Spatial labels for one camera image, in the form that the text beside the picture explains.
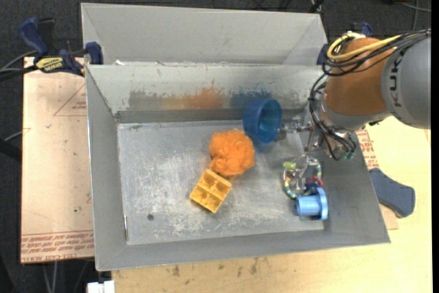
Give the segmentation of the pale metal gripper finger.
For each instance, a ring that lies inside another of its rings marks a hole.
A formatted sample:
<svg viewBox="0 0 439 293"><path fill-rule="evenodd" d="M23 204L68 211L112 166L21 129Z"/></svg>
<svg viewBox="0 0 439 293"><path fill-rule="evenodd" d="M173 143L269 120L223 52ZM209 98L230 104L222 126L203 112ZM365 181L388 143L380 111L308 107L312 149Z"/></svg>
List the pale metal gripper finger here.
<svg viewBox="0 0 439 293"><path fill-rule="evenodd" d="M304 147L302 154L296 159L298 169L298 180L296 190L303 193L306 184L307 169L312 162L312 155L309 153L309 147Z"/></svg>
<svg viewBox="0 0 439 293"><path fill-rule="evenodd" d="M310 131L309 124L301 124L299 122L282 123L278 129L277 140L282 141L287 138L289 134L300 134L302 132Z"/></svg>

